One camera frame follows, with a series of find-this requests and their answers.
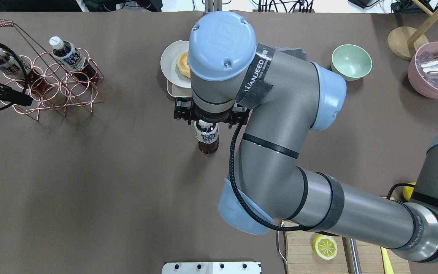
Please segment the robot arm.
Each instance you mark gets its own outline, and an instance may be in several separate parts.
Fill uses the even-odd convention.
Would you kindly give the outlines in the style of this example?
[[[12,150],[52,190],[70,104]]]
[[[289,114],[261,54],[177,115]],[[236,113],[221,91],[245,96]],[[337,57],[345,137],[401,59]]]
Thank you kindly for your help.
[[[408,203],[391,201],[296,166],[309,130],[324,130],[346,97],[342,76],[266,45],[239,14],[204,15],[190,32],[188,64],[199,120],[252,110],[218,204],[225,222],[250,234],[331,233],[438,263],[438,135]]]

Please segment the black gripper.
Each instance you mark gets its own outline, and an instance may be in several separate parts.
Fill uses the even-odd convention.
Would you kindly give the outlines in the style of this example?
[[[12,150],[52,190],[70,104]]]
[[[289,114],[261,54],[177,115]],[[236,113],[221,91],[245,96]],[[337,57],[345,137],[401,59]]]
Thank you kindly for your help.
[[[232,112],[232,108],[220,113],[211,113],[200,108],[196,108],[194,110],[194,114],[197,118],[196,120],[202,120],[205,121],[206,123],[212,123],[212,124],[225,123],[226,121],[228,121],[231,112]]]

